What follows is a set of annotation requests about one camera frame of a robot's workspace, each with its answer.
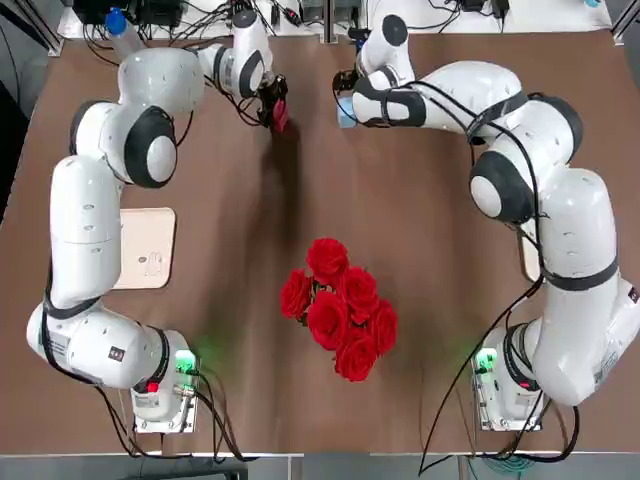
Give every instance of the green led indicator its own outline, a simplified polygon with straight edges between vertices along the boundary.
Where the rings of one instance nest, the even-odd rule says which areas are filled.
[[[189,350],[178,350],[176,352],[176,372],[186,373],[195,371],[196,356]]]
[[[495,348],[483,348],[476,354],[476,364],[478,368],[485,368],[487,370],[493,369],[493,362],[498,357],[498,352]]]

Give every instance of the black cable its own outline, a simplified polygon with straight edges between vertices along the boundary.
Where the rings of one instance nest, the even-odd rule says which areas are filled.
[[[198,373],[198,377],[200,379],[202,379],[202,381],[205,383],[205,385],[207,387],[207,390],[209,392],[212,392],[211,384],[209,383],[209,380],[207,379],[207,377],[205,377],[201,373]],[[240,452],[240,449],[238,448],[238,445],[236,444],[235,440],[232,440],[230,433],[227,431],[229,426],[227,425],[226,421],[223,421],[220,418],[220,415],[218,414],[218,411],[216,410],[216,408],[215,408],[215,406],[213,404],[213,400],[209,400],[205,395],[203,395],[199,391],[196,391],[195,395],[211,411],[211,414],[213,415],[213,421],[216,422],[218,424],[218,426],[220,427],[220,429],[222,431],[222,437],[224,438],[224,441],[227,444],[227,447],[229,447],[229,451],[233,454],[235,459],[240,461],[240,462],[244,462],[244,463],[252,462],[254,460],[257,460],[259,457],[245,457],[245,456],[242,455],[242,453]]]
[[[511,314],[512,314],[512,313],[513,313],[513,312],[509,312],[509,313],[507,314],[507,317],[504,319],[504,328],[505,328],[506,332],[509,332],[509,329],[511,328],[511,327],[509,326],[509,319],[511,318]],[[513,346],[513,335],[511,335],[511,338],[510,338],[510,341],[509,341],[509,352],[513,352],[513,353],[515,353],[515,354],[516,354],[516,357],[518,357],[518,360],[520,360],[524,366],[526,366],[527,368],[529,368],[529,365],[530,365],[530,364],[529,364],[529,362],[528,362],[528,361],[526,361],[526,360],[522,357],[522,355],[520,355],[520,352],[518,351],[518,349],[517,349],[517,348],[515,348],[515,347]]]
[[[200,13],[207,13],[207,14],[210,14],[210,13],[211,13],[211,12],[209,12],[209,11],[207,11],[207,10],[203,10],[203,9],[202,9],[202,8],[200,8],[200,7],[196,7],[193,3],[191,3],[191,2],[187,2],[186,0],[181,0],[181,1],[180,1],[180,3],[182,3],[183,5],[188,5],[188,6],[190,6],[190,7],[191,7],[191,8],[193,8],[194,10],[199,11]]]
[[[222,90],[222,88],[220,88],[218,86],[218,84],[216,82],[213,81],[213,79],[211,77],[208,77],[205,75],[205,80],[207,80],[211,85],[213,85],[213,87],[220,93],[220,95],[222,95],[224,98],[227,99],[227,101],[229,103],[231,103],[231,105],[233,105],[233,108],[235,108],[236,112],[238,113],[238,115],[240,116],[240,119],[246,123],[247,125],[249,125],[250,127],[258,127],[262,125],[262,122],[260,122],[259,119],[252,117],[251,115],[249,115],[246,112],[246,109],[241,109],[240,105],[238,105],[238,103],[236,103],[235,99],[233,98],[233,95],[231,95],[228,92],[225,92],[224,90]]]
[[[460,5],[457,4],[456,7],[454,7],[453,9],[449,9],[446,7],[434,7],[437,10],[446,10],[447,12],[451,12],[451,15],[449,15],[449,18],[447,18],[444,22],[440,22],[440,23],[436,23],[435,25],[427,25],[424,27],[411,27],[408,26],[407,28],[409,29],[413,29],[413,30],[431,30],[433,28],[441,28],[438,33],[442,33],[444,31],[445,28],[447,28],[451,23],[453,23],[455,20],[458,19],[458,17],[460,16]]]
[[[469,457],[467,457],[467,463],[469,464],[469,471],[471,472],[471,475],[473,475],[473,480],[478,480],[478,475],[476,475],[476,471],[471,465],[471,459]]]
[[[181,38],[187,40],[189,36],[195,34],[198,30],[201,30],[201,34],[204,34],[205,30],[209,28],[211,25],[216,23],[221,19],[226,19],[228,13],[228,3],[223,3],[219,5],[216,9],[211,12],[207,12],[202,18],[197,20],[196,22],[189,24],[187,22],[182,22],[188,25],[186,29],[182,32],[178,33],[175,37],[169,40],[169,46],[173,45],[176,41]]]
[[[438,33],[442,33],[444,32],[444,29],[447,28],[449,25],[451,25],[453,22],[455,22],[459,17],[460,17],[460,11],[462,10],[462,6],[458,3],[457,5],[457,9],[451,14],[451,17],[449,17],[449,20],[447,21],[447,23],[445,23],[442,28],[440,28],[440,30],[438,30]]]
[[[578,407],[573,407],[573,434],[571,435],[571,441],[567,447],[562,451],[560,455],[555,457],[540,457],[538,455],[529,455],[526,453],[516,453],[514,457],[521,458],[523,460],[530,460],[536,463],[559,463],[566,460],[569,455],[573,453],[578,443],[578,437],[580,436],[580,410]]]
[[[184,129],[184,133],[182,134],[182,137],[180,137],[180,140],[178,140],[178,142],[176,143],[176,147],[179,147],[180,145],[182,145],[182,142],[184,142],[184,139],[187,138],[187,134],[189,133],[189,129],[191,128],[192,121],[193,121],[193,110],[191,110],[191,113],[189,114],[189,121],[187,122],[187,126]]]
[[[407,84],[402,85],[401,87],[398,88],[406,88],[409,87],[411,85],[420,85],[423,87],[427,87],[435,92],[437,92],[438,94],[440,94],[441,96],[443,96],[444,98],[446,98],[448,101],[450,101],[454,106],[458,107],[460,110],[462,110],[463,112],[465,112],[467,115],[471,116],[472,118],[476,118],[477,114],[475,112],[472,112],[471,110],[469,110],[467,107],[465,107],[464,105],[462,105],[460,102],[458,102],[455,98],[451,97],[451,95],[447,94],[446,92],[444,92],[442,89],[440,89],[439,87],[436,87],[435,85],[431,85],[427,82],[423,82],[423,81],[413,81],[413,82],[409,82]],[[520,152],[522,153],[522,155],[525,158],[525,161],[527,163],[527,167],[529,169],[529,174],[531,176],[531,181],[532,181],[532,190],[533,190],[533,203],[534,203],[534,223],[535,223],[535,229],[536,229],[536,237],[540,238],[539,232],[540,232],[540,228],[539,228],[539,223],[540,223],[540,214],[539,214],[539,199],[538,199],[538,185],[537,185],[537,180],[535,177],[535,171],[533,169],[533,164],[531,162],[531,158],[529,157],[528,152],[526,151],[526,149],[524,148],[524,145],[522,145],[522,142],[520,142],[520,140],[509,130],[507,130],[504,127],[501,127],[500,125],[495,124],[494,122],[489,122],[488,126],[495,128],[496,130],[500,131],[501,133],[507,135],[515,144],[516,146],[520,149]],[[539,251],[539,255],[538,255],[538,262],[540,264],[540,266],[543,266],[543,257],[542,257],[542,253]],[[447,392],[444,395],[444,398],[442,399],[442,402],[440,403],[440,406],[436,412],[436,416],[434,418],[433,424],[431,426],[431,430],[429,432],[429,436],[427,438],[427,442],[423,448],[423,452],[422,452],[422,459],[420,462],[420,469],[418,471],[418,475],[422,475],[427,469],[431,468],[433,466],[433,464],[428,465],[428,466],[424,466],[424,462],[426,459],[426,454],[429,448],[429,444],[431,443],[431,438],[433,437],[433,433],[435,431],[435,427],[438,423],[438,420],[440,418],[440,415],[442,414],[442,410],[444,408],[444,405],[446,403],[446,401],[448,400],[449,396],[451,395],[451,392],[453,391],[453,388],[455,387],[455,384],[457,383],[458,379],[460,378],[460,376],[462,375],[462,373],[464,372],[467,364],[471,361],[471,359],[473,358],[473,355],[475,354],[476,350],[478,348],[480,348],[484,342],[484,340],[486,339],[486,337],[489,335],[489,333],[498,325],[498,323],[500,322],[500,320],[507,315],[510,311],[512,311],[516,305],[518,305],[521,301],[523,301],[526,298],[530,298],[531,296],[533,296],[539,289],[540,286],[542,285],[543,282],[543,277],[542,274],[538,277],[538,279],[535,281],[535,283],[529,288],[527,289],[522,295],[520,295],[506,310],[504,310],[499,316],[498,318],[493,322],[493,324],[489,327],[489,329],[483,334],[482,338],[480,339],[480,341],[476,344],[476,346],[474,347],[474,349],[471,351],[471,353],[467,356],[467,359],[464,361],[464,363],[462,364],[462,366],[460,367],[460,369],[458,370],[458,373],[456,374],[456,376],[454,377],[451,385],[449,386],[449,389],[447,390]]]
[[[13,51],[11,50],[9,40],[7,40],[7,34],[4,32],[4,28],[2,27],[2,25],[0,25],[0,33],[2,33],[2,37],[4,38],[4,43],[7,46],[9,58],[11,59],[11,65],[13,66],[13,74],[16,80],[16,103],[18,104],[18,107],[20,107],[20,99],[22,98],[22,94],[20,92],[20,77],[18,75],[18,68],[16,67],[16,60],[15,58],[13,58]]]
[[[97,26],[97,25],[93,25],[93,29],[92,29],[92,31],[91,31],[91,35],[89,35],[89,32],[88,32],[88,30],[87,30],[87,26],[86,26],[86,25],[84,25],[84,26],[83,26],[83,29],[84,29],[84,30],[86,30],[86,36],[87,36],[87,37],[85,38],[85,40],[86,40],[87,42],[91,42],[91,44],[92,44],[94,47],[96,47],[96,48],[98,48],[98,49],[100,49],[100,50],[113,50],[113,47],[106,46],[106,45],[100,45],[98,42],[96,42],[96,41],[93,39],[93,37],[94,37],[94,36],[95,36],[95,34],[96,34],[96,30],[97,30],[97,31],[98,31],[98,33],[100,34],[100,37],[102,38],[102,40],[103,40],[103,41],[105,41],[105,42],[106,42],[106,41],[108,41],[108,38],[104,35],[104,33],[102,32],[102,30],[101,30],[100,28],[96,28],[96,27],[98,27],[98,26]]]
[[[264,18],[264,15],[262,15],[262,11],[260,10],[260,7],[258,6],[258,4],[255,2],[255,0],[251,0],[251,4],[253,5],[253,9],[255,10],[255,12],[258,14],[258,16],[260,17],[260,19],[262,20],[262,23],[264,24],[264,26],[266,28],[268,28],[269,30],[271,30],[271,34],[274,37],[277,37],[278,35],[276,35],[276,31],[273,29],[273,27],[271,26],[271,24],[269,22],[267,22],[267,19]]]
[[[444,10],[445,12],[454,12],[456,10],[457,7],[454,8],[449,8],[449,7],[445,7],[445,6],[440,6],[440,5],[434,5],[433,4],[433,0],[428,0],[429,1],[429,5],[431,5],[431,8],[433,8],[434,10]]]
[[[436,460],[434,462],[431,462],[429,465],[427,465],[427,467],[423,470],[422,473],[426,472],[427,470],[429,470],[430,468],[433,468],[437,465],[440,465],[442,462],[446,462],[447,460],[449,460],[451,457],[453,457],[453,455],[447,455],[446,457],[442,457],[439,460]]]
[[[108,63],[109,65],[113,65],[114,67],[118,67],[119,65],[112,61],[109,60],[108,58],[103,57],[102,55],[100,55],[93,47],[92,47],[92,41],[89,39],[89,37],[87,36],[87,26],[83,25],[82,27],[82,36],[84,37],[85,42],[87,43],[87,47],[89,48],[89,50],[91,50],[91,53],[93,53],[96,57],[98,57],[100,60],[102,60],[103,62]]]
[[[211,384],[209,383],[207,378],[204,375],[202,375],[201,373],[198,373],[197,376],[203,380],[203,383],[207,387],[207,390],[209,392],[209,398],[211,399],[211,406],[213,408],[214,400],[213,400],[213,390],[211,389]],[[216,424],[217,424],[217,422],[215,421],[215,417],[213,415],[213,411],[211,411],[211,420],[212,420],[212,423],[213,423],[213,461],[214,461],[214,463],[216,465],[221,465],[225,461],[225,459],[224,458],[218,459],[218,452],[220,452],[220,445],[222,444],[222,439],[224,438],[224,435],[220,434],[220,441],[216,442]],[[222,429],[225,428],[226,422],[227,422],[227,419],[225,417],[224,421],[222,422]]]
[[[476,350],[478,350],[482,344],[484,343],[485,339],[489,336],[489,334],[491,333],[491,331],[496,328],[496,326],[498,325],[498,323],[500,323],[500,321],[502,320],[502,318],[511,310],[513,310],[521,301],[527,299],[527,298],[531,298],[537,291],[538,289],[542,286],[542,276],[540,276],[538,278],[538,280],[536,280],[536,282],[529,287],[523,294],[521,294],[511,305],[509,305],[499,316],[498,318],[496,318],[496,320],[491,324],[491,326],[485,331],[485,333],[482,335],[482,338],[478,341],[478,343],[476,343],[475,347],[473,348],[473,350],[471,351],[471,353],[469,353],[469,355],[467,355],[467,358],[465,359],[465,361],[462,363],[462,366],[460,367],[460,369],[458,370],[458,373],[456,373],[456,376],[454,377],[453,381],[451,382],[449,389],[447,390],[447,392],[445,393],[442,401],[440,402],[440,406],[438,407],[438,410],[436,411],[436,415],[434,417],[433,423],[431,425],[431,430],[429,431],[429,436],[427,437],[427,442],[425,443],[425,446],[422,450],[422,460],[420,461],[420,470],[418,471],[418,476],[422,475],[424,472],[426,472],[429,468],[431,468],[433,466],[433,464],[428,465],[428,466],[424,466],[424,462],[427,456],[427,451],[429,449],[429,444],[431,443],[431,438],[433,437],[433,434],[435,432],[435,427],[438,423],[438,420],[440,419],[440,415],[442,414],[442,410],[444,409],[444,406],[447,402],[447,400],[449,399],[449,396],[451,395],[451,392],[453,391],[456,383],[458,382],[458,380],[460,379],[460,377],[462,376],[462,373],[464,372],[464,370],[467,368],[467,365],[469,364],[469,362],[471,361],[471,359],[473,358],[473,355],[475,354]]]

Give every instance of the rose bouquet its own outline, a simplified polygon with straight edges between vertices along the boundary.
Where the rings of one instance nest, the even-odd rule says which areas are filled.
[[[315,240],[307,265],[312,276],[293,270],[282,288],[282,314],[308,326],[317,343],[335,352],[338,374],[363,381],[378,357],[395,345],[396,313],[379,298],[371,274],[349,265],[347,249],[337,240]]]

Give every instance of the table surface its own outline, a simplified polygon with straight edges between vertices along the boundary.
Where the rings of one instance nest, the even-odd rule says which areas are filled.
[[[270,18],[270,0],[252,0],[266,19]],[[278,0],[283,7],[290,7],[298,11],[298,0]],[[174,30],[174,35],[184,31],[187,24],[202,19],[204,11],[212,11],[223,3],[222,0],[191,0],[186,6],[181,24]],[[410,26],[427,27],[440,25],[451,15],[442,9],[433,8],[427,0],[366,0],[362,2],[360,23],[369,27],[381,22],[390,14],[402,16]],[[445,5],[445,0],[432,0],[435,7]],[[504,33],[525,32],[586,32],[592,30],[609,29],[611,18],[604,0],[598,7],[589,7],[583,0],[511,0],[511,10],[504,25]],[[491,12],[491,2],[485,6],[484,13]],[[335,26],[335,33],[345,34],[346,22],[339,22]],[[82,38],[82,23],[70,7],[63,11],[58,33],[69,39]],[[437,33],[439,28],[412,29],[414,33]],[[493,16],[482,16],[475,12],[463,12],[460,17],[446,28],[446,33],[500,33],[501,25]],[[273,33],[282,36],[318,35],[322,32],[321,25],[295,27],[284,18],[280,25],[273,29]],[[193,37],[200,37],[200,31]],[[202,32],[202,38],[213,38],[230,34],[225,22],[218,22]],[[155,39],[168,38],[169,33],[163,27],[152,28]]]
[[[171,280],[160,290],[111,292],[105,303],[185,335],[220,377],[244,452],[418,452],[460,362],[527,286],[515,239],[473,205],[461,136],[338,128],[331,79],[352,65],[353,47],[312,38],[273,39],[271,46],[274,68],[289,83],[289,130],[271,137],[249,128],[209,90],[173,180],[158,191],[127,188],[122,197],[124,208],[175,210]],[[526,91],[561,96],[576,108],[585,138],[573,164],[595,169],[608,184],[622,272],[639,284],[640,99],[610,34],[412,36],[410,50],[417,72],[454,60],[492,61],[517,72]],[[119,452],[99,396],[53,371],[25,340],[46,279],[51,172],[67,155],[71,119],[87,100],[117,98],[116,70],[83,42],[68,42],[49,69],[0,230],[0,453]],[[177,132],[185,123],[177,119]],[[343,241],[399,313],[397,345],[364,383],[338,377],[332,355],[279,312],[290,269],[304,265],[320,236]],[[514,321],[539,315],[542,297]],[[581,406],[578,450],[640,452],[638,362],[636,342]],[[444,409],[433,452],[472,448],[463,421],[472,423],[468,378],[459,393]],[[523,448],[562,449],[557,419],[544,423]],[[157,448],[157,436],[146,437],[146,448]],[[479,435],[476,448],[496,451],[507,439]],[[165,444],[210,452],[206,412],[199,410],[196,433]]]

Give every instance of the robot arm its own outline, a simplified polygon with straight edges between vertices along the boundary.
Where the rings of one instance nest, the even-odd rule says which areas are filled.
[[[49,282],[27,342],[70,374],[130,388],[139,431],[180,431],[193,399],[176,387],[191,385],[185,372],[195,368],[185,339],[107,310],[100,298],[120,276],[124,185],[161,188],[170,181],[177,159],[170,115],[197,108],[204,75],[190,52],[145,49],[120,65],[118,84],[119,103],[79,109],[72,155],[54,169]]]
[[[638,292],[620,277],[604,182],[594,172],[569,167],[582,141],[577,113],[558,98],[528,98],[515,74],[484,62],[456,62],[413,81],[406,39],[394,43],[400,22],[387,17],[358,55],[356,69],[364,76],[353,88],[355,118],[366,126],[437,128],[483,138],[488,148],[470,175],[473,200],[486,216],[530,233],[530,168],[535,175],[547,289],[543,316],[494,330],[478,354],[492,359],[477,380],[483,428],[520,430],[538,387],[559,403],[577,405],[602,384],[640,328]],[[367,48],[371,39],[388,45]],[[407,73],[398,73],[397,65]],[[510,135],[498,135],[492,125]]]
[[[253,10],[233,17],[233,48],[214,44],[198,52],[205,78],[236,103],[258,97],[258,119],[265,127],[282,131],[287,122],[287,83],[272,71],[273,54],[264,26]]]
[[[495,129],[478,129],[469,116],[425,83],[442,89],[483,121],[513,128],[518,109],[527,102],[518,77],[506,68],[486,62],[456,62],[420,81],[409,60],[409,35],[404,21],[388,15],[371,32],[356,59],[359,78],[353,87],[353,113],[366,126],[437,128],[475,136],[496,136]],[[462,121],[454,121],[451,115]]]

